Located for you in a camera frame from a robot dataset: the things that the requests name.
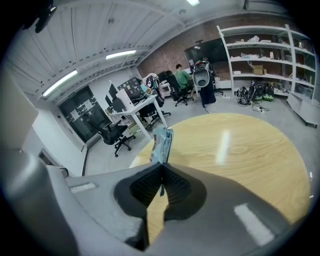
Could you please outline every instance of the wooden tabletop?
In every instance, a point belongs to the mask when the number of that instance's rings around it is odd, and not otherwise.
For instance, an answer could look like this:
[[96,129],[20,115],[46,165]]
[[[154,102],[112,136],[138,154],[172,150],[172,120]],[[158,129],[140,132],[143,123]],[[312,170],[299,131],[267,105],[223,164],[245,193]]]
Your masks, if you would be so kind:
[[[170,164],[183,165],[232,179],[277,208],[294,223],[309,207],[310,183],[305,164],[277,128],[241,114],[196,116],[172,126]],[[153,140],[130,167],[149,163]],[[167,196],[159,193],[147,209],[149,240],[164,226]]]

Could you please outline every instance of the brick wall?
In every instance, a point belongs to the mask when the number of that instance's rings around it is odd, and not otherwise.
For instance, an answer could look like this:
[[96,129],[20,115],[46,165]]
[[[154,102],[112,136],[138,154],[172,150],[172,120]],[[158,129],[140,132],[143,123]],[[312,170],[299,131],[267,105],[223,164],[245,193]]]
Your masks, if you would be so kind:
[[[206,42],[220,38],[217,25],[219,25],[221,29],[225,29],[230,27],[249,25],[284,27],[285,24],[288,24],[291,29],[299,31],[297,29],[297,26],[291,19],[267,14],[241,14],[214,19],[201,25],[195,26],[169,40],[153,53],[151,53],[137,68],[142,77],[147,76],[149,73],[158,74],[166,70],[171,70],[174,72],[176,70],[177,64],[181,64],[183,69],[189,68],[184,50],[196,45],[196,41],[198,40],[203,40],[204,42]],[[239,56],[242,50],[234,49],[232,51],[232,54],[234,56]],[[235,63],[235,70],[237,70],[237,67],[239,65],[245,66],[247,65],[247,63]],[[279,65],[279,67],[277,67],[277,65],[268,65],[267,68],[269,68],[268,71],[270,74],[282,73],[281,65]],[[228,62],[217,63],[213,66],[213,69],[218,73],[220,79],[230,79]]]

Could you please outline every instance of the black door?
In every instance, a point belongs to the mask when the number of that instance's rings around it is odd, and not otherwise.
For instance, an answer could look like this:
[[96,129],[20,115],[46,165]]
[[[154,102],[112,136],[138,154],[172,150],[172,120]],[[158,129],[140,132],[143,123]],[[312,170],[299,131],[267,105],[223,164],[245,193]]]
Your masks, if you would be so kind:
[[59,108],[71,127],[85,143],[96,133],[83,119],[83,114],[88,114],[90,120],[102,128],[110,122],[88,86],[64,101]]

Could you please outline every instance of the gray floor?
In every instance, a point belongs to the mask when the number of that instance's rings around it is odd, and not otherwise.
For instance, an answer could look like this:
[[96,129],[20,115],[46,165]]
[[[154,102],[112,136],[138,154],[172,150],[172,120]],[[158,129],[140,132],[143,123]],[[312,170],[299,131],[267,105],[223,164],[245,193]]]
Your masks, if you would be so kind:
[[[263,101],[261,105],[270,109],[268,112],[260,113],[251,110],[250,106],[240,107],[236,97],[232,97],[230,91],[225,94],[230,98],[217,96],[217,103],[208,105],[207,111],[211,113],[238,113],[262,119],[282,131],[295,145],[300,152],[308,172],[312,173],[313,181],[318,183],[320,179],[320,128],[306,126],[287,104],[285,98],[275,98],[273,102]],[[168,126],[172,126],[182,120],[199,115],[206,115],[202,108],[201,99],[196,98],[189,101],[188,106],[180,103],[175,107],[175,102],[171,98],[165,99],[162,107],[163,111],[171,112],[171,116],[166,116]],[[136,139],[130,141],[131,151],[124,147],[119,151],[119,157],[114,157],[115,148],[104,144],[102,140],[96,143],[89,151],[86,175],[96,175],[108,172],[115,172],[129,168],[136,155],[148,143],[144,135],[139,132]]]

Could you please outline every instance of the ceiling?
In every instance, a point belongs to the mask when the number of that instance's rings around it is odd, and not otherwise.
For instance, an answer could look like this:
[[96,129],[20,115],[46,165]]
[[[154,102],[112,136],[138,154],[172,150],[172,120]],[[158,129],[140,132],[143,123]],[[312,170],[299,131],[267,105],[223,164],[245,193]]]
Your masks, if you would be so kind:
[[[73,70],[78,74],[47,96],[50,102],[96,79],[134,67],[170,38],[221,14],[244,11],[284,13],[273,0],[54,0],[57,11],[48,25],[35,33],[35,24],[17,33],[5,65],[28,95],[42,93]],[[135,54],[106,60],[106,56],[136,50]]]

